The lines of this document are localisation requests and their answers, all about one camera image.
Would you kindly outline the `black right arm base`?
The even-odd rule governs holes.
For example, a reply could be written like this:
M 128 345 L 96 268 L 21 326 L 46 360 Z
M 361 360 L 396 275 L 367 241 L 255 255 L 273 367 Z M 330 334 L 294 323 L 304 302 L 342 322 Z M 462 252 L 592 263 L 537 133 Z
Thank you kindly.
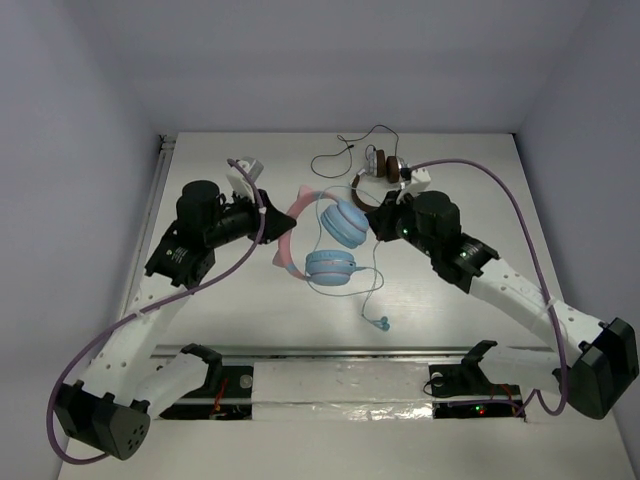
M 496 346 L 496 341 L 483 340 L 459 363 L 429 368 L 429 379 L 423 384 L 422 392 L 435 401 L 436 419 L 526 419 L 520 387 L 492 383 L 481 372 L 480 362 Z

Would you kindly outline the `pink blue cat-ear headphones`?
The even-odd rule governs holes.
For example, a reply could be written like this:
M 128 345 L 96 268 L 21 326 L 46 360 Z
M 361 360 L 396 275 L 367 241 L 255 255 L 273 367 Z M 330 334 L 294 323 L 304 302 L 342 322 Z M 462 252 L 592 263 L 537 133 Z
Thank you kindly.
M 291 230 L 277 240 L 272 264 L 316 287 L 343 287 L 364 269 L 357 264 L 353 251 L 367 240 L 368 220 L 364 212 L 340 198 L 332 188 L 317 190 L 302 185 L 286 215 L 297 221 L 309 209 L 314 211 L 318 236 L 304 264 L 294 260 Z

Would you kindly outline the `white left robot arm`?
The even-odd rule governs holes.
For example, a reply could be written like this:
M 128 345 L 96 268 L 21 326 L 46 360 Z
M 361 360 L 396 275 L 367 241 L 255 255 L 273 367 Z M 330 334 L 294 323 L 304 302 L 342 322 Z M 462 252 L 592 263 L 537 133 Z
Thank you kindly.
M 102 458 L 127 460 L 152 419 L 178 399 L 194 391 L 218 393 L 225 386 L 222 356 L 208 347 L 188 344 L 155 373 L 146 371 L 147 362 L 186 302 L 209 287 L 204 278 L 217 248 L 241 238 L 268 244 L 295 225 L 263 190 L 226 198 L 211 181 L 185 185 L 125 318 L 92 340 L 102 348 L 74 383 L 57 381 L 47 422 L 60 423 L 69 438 Z

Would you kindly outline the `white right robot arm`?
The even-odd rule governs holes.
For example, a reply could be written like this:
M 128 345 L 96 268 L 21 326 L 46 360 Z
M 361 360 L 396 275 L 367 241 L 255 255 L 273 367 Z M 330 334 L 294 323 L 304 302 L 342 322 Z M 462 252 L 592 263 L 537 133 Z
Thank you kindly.
M 633 327 L 585 314 L 544 292 L 498 252 L 465 234 L 460 211 L 439 191 L 405 200 L 386 195 L 366 218 L 382 242 L 402 239 L 427 255 L 434 272 L 462 292 L 497 308 L 542 340 L 548 351 L 503 347 L 482 340 L 454 364 L 431 370 L 437 398 L 486 395 L 514 384 L 560 394 L 582 415 L 600 420 L 639 375 Z

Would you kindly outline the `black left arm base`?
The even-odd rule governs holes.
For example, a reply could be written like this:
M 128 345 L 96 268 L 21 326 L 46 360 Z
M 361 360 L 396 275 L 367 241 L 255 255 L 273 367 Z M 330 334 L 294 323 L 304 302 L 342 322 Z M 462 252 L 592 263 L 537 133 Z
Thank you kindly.
M 183 347 L 181 354 L 191 354 L 207 365 L 204 379 L 197 389 L 184 394 L 166 408 L 163 420 L 251 420 L 254 367 L 249 364 L 223 363 L 218 352 L 195 343 Z

